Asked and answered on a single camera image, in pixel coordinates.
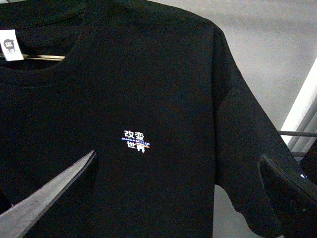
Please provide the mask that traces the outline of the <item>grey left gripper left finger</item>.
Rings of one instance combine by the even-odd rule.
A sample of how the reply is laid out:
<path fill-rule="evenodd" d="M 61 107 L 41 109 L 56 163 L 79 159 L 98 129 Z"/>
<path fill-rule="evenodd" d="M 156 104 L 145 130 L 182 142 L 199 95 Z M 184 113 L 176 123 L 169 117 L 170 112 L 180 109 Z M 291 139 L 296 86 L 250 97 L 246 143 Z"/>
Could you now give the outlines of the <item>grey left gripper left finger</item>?
<path fill-rule="evenodd" d="M 33 194 L 0 215 L 0 236 L 22 238 L 85 172 L 96 156 L 92 150 Z"/>

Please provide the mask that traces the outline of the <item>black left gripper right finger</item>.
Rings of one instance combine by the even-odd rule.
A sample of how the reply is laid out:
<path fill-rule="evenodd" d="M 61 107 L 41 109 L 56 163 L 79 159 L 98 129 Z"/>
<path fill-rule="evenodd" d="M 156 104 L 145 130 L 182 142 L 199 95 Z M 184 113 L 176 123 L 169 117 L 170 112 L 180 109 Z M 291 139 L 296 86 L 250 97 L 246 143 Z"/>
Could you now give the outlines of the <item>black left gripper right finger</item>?
<path fill-rule="evenodd" d="M 262 154 L 258 163 L 262 185 L 286 238 L 317 236 L 317 186 L 303 172 Z"/>

